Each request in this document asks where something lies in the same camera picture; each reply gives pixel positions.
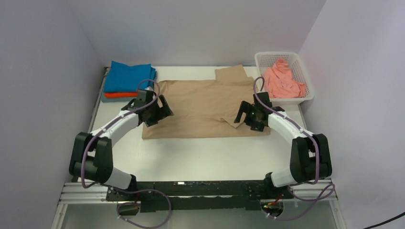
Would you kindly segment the beige t shirt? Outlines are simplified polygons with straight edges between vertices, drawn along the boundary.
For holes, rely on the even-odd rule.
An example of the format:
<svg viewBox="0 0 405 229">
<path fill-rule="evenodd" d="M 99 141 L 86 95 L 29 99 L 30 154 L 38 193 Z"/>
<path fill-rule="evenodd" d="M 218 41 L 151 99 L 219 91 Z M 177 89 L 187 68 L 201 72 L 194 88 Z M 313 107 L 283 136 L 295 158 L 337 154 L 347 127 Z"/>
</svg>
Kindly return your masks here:
<svg viewBox="0 0 405 229">
<path fill-rule="evenodd" d="M 241 65 L 215 70 L 214 80 L 160 81 L 160 93 L 173 115 L 144 127 L 142 139 L 265 136 L 235 123 L 242 101 L 253 103 L 254 79 Z"/>
</svg>

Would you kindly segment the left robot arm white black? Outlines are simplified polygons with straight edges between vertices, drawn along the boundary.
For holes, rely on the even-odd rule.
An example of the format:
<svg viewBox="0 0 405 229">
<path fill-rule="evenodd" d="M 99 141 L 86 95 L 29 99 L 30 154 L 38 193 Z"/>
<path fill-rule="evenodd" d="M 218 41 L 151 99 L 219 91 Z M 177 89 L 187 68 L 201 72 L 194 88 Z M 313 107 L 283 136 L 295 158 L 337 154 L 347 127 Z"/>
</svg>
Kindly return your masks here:
<svg viewBox="0 0 405 229">
<path fill-rule="evenodd" d="M 70 175 L 115 188 L 124 200 L 132 200 L 138 189 L 136 177 L 114 167 L 113 146 L 131 130 L 156 125 L 172 115 L 163 95 L 140 89 L 107 124 L 76 135 L 68 168 Z"/>
</svg>

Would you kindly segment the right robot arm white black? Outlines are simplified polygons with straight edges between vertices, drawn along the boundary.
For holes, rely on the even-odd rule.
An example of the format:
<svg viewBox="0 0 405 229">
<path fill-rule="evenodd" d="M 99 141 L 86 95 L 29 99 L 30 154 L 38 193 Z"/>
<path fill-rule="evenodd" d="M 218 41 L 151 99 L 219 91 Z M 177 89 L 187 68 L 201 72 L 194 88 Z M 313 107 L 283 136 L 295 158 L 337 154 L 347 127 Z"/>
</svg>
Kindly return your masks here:
<svg viewBox="0 0 405 229">
<path fill-rule="evenodd" d="M 289 165 L 277 172 L 266 174 L 263 192 L 275 198 L 282 188 L 301 183 L 316 182 L 332 174 L 328 139 L 300 126 L 280 106 L 273 106 L 267 92 L 253 96 L 251 104 L 242 101 L 234 120 L 244 122 L 253 131 L 262 132 L 270 127 L 291 146 Z"/>
</svg>

